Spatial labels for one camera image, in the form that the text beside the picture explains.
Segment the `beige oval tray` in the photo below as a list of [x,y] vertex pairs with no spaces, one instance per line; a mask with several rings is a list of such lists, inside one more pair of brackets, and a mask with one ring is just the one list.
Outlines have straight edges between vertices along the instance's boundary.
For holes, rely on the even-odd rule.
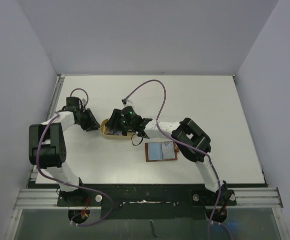
[[128,133],[127,135],[112,135],[112,134],[108,134],[107,133],[107,127],[105,126],[105,124],[108,122],[108,119],[104,119],[101,123],[101,127],[100,127],[100,132],[103,135],[104,138],[106,139],[112,139],[112,140],[131,140],[132,138],[132,133]]

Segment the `brown leather card holder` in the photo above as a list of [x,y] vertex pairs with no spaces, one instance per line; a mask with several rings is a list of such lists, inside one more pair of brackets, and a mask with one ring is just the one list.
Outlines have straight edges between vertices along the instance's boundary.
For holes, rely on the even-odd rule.
[[145,143],[146,162],[176,161],[178,152],[173,141]]

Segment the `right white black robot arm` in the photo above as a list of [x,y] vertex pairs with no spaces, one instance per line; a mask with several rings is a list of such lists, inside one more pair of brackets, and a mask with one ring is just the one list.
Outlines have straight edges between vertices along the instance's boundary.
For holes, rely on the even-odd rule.
[[190,118],[179,122],[161,122],[138,115],[133,107],[122,110],[114,109],[105,124],[110,133],[122,135],[133,133],[143,139],[169,139],[176,143],[181,154],[198,168],[207,189],[207,198],[212,204],[232,200],[233,192],[228,190],[227,183],[220,179],[211,157],[210,137]]

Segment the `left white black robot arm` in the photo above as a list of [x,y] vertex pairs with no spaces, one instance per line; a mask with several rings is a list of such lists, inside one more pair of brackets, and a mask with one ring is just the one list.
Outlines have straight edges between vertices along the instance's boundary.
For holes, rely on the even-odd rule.
[[44,178],[59,185],[60,197],[77,206],[85,203],[87,188],[66,162],[64,132],[74,125],[86,132],[100,128],[92,111],[86,107],[87,103],[87,99],[69,96],[66,105],[55,112],[51,119],[29,127],[30,163],[37,167]]

